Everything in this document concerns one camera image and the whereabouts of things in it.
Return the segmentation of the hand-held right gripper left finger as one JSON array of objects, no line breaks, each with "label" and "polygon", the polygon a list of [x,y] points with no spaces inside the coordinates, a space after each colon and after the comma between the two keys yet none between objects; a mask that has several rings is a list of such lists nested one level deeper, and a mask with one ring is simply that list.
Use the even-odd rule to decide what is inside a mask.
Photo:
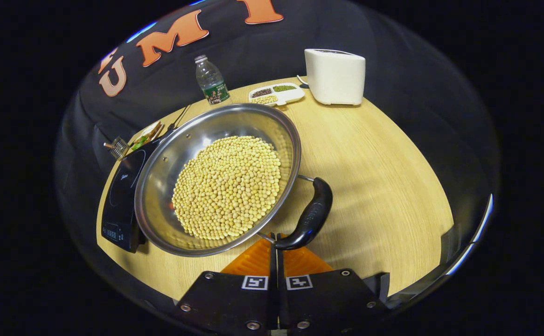
[{"label": "hand-held right gripper left finger", "polygon": [[205,271],[174,316],[201,333],[270,333],[278,329],[275,235],[259,239],[221,272]]}]

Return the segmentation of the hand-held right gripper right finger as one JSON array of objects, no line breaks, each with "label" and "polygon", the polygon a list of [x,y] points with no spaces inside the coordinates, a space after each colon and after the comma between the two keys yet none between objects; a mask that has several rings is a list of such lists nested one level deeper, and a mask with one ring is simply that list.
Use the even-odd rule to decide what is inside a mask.
[{"label": "hand-held right gripper right finger", "polygon": [[283,333],[368,333],[389,314],[390,274],[355,270],[287,276],[278,251],[278,329]]}]

